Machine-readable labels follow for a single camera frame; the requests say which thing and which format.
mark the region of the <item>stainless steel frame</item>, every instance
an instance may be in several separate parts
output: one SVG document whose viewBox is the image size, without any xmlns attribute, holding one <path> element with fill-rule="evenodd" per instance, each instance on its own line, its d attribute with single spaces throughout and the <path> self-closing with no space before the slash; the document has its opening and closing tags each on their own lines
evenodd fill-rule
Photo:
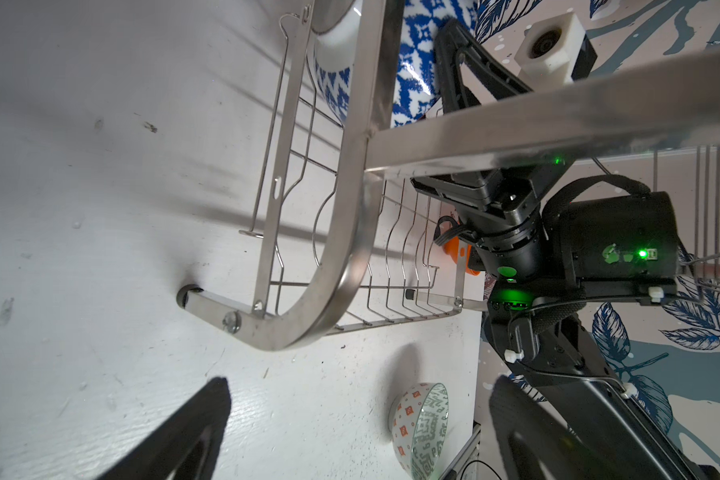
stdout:
<svg viewBox="0 0 720 480">
<path fill-rule="evenodd" d="M 304 154 L 292 148 L 299 102 L 311 109 L 309 134 L 316 113 L 329 117 L 317 109 L 316 93 L 312 102 L 301 97 L 312 1 L 293 15 L 298 27 L 293 47 L 286 50 L 291 69 L 264 230 L 254 231 L 254 212 L 251 228 L 243 231 L 262 238 L 252 306 L 190 286 L 178 297 L 182 308 L 262 350 L 301 345 L 325 334 L 454 315 L 464 304 L 463 256 L 452 310 L 403 314 L 399 319 L 381 315 L 384 320 L 360 319 L 352 328 L 336 325 L 362 287 L 366 271 L 371 276 L 369 292 L 374 288 L 368 262 L 385 198 L 384 178 L 720 143 L 720 48 L 390 129 L 403 5 L 402 0 L 364 2 L 332 219 L 322 262 L 302 296 L 287 312 L 278 313 L 276 304 L 275 314 L 268 313 L 276 257 L 282 266 L 278 228 L 289 192 L 285 180 L 290 156 L 300 157 L 305 166 L 327 168 L 310 158 L 309 142 Z M 286 284 L 282 268 L 274 284 L 278 289 Z"/>
</svg>

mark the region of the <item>strap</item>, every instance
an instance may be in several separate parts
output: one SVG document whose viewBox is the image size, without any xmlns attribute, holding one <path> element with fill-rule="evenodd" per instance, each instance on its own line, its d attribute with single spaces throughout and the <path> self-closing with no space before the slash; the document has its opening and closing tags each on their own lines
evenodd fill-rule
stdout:
<svg viewBox="0 0 720 480">
<path fill-rule="evenodd" d="M 557 221 L 560 219 L 560 214 L 563 209 L 576 197 L 581 195 L 587 188 L 592 187 L 599 182 L 607 182 L 615 187 L 619 187 L 626 191 L 630 195 L 648 195 L 650 194 L 650 188 L 637 181 L 623 175 L 595 175 L 594 177 L 579 178 L 570 182 L 563 188 L 560 188 L 552 198 L 547 201 L 547 205 L 544 207 L 544 228 L 547 229 L 547 233 L 554 230 L 557 226 Z"/>
</svg>

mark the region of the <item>bolt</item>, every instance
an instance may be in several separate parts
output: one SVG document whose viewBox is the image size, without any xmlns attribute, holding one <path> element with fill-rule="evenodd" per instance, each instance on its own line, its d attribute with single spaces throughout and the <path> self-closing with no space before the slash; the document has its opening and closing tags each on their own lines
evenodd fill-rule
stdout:
<svg viewBox="0 0 720 480">
<path fill-rule="evenodd" d="M 240 326 L 242 325 L 242 316 L 240 315 L 240 312 L 227 312 L 226 315 L 224 315 L 224 320 L 221 321 L 221 324 L 224 325 L 224 330 L 231 334 L 235 334 L 240 330 Z"/>
</svg>

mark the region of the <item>patterned bowl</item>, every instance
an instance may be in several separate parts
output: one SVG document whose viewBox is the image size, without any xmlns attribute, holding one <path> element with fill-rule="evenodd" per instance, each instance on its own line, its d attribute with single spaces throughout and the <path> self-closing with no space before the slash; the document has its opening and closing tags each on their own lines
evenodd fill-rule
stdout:
<svg viewBox="0 0 720 480">
<path fill-rule="evenodd" d="M 442 383 L 417 383 L 389 411 L 392 446 L 413 480 L 427 480 L 440 456 L 448 429 L 448 390 Z"/>
<path fill-rule="evenodd" d="M 394 83 L 393 127 L 417 120 L 438 100 L 432 39 L 451 18 L 457 18 L 474 33 L 477 3 L 405 0 L 398 77 Z M 356 0 L 343 18 L 327 32 L 317 34 L 312 44 L 310 68 L 328 107 L 342 123 L 347 119 L 361 14 L 362 0 Z"/>
</svg>

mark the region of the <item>black bracket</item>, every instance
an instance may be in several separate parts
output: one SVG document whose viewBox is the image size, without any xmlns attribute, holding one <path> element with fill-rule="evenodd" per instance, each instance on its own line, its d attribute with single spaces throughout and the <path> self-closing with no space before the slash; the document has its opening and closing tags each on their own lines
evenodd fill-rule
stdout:
<svg viewBox="0 0 720 480">
<path fill-rule="evenodd" d="M 459 20 L 452 18 L 434 39 L 435 74 L 440 83 L 443 112 L 480 105 L 461 78 L 461 64 L 496 98 L 513 97 L 530 90 L 525 83 L 491 57 Z"/>
</svg>

